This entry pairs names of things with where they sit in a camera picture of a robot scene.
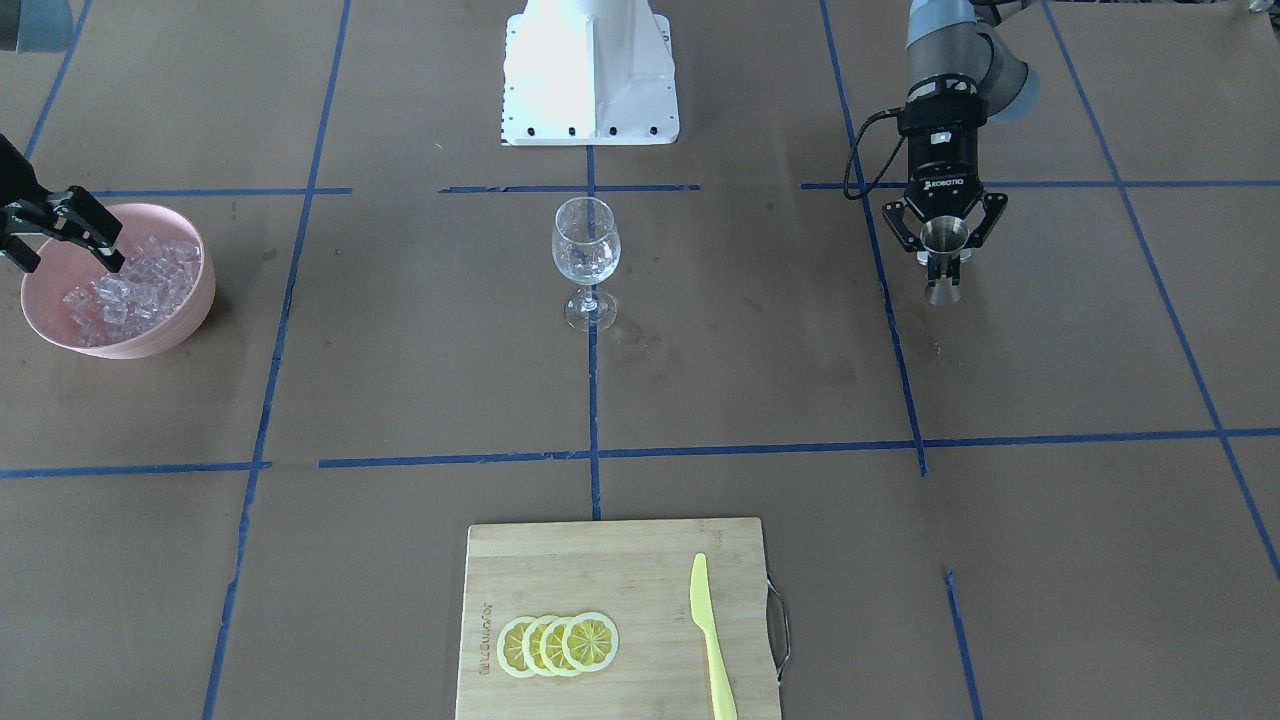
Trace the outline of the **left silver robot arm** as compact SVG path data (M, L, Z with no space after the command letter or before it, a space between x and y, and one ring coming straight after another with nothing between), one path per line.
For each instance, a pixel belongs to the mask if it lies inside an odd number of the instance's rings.
M964 259L982 247L1009 204L986 191L978 135L1030 114L1038 74L996 28L1027 1L914 1L906 58L911 85L896 115L908 149L902 199L883 208L900 245L923 260L929 286L960 282Z

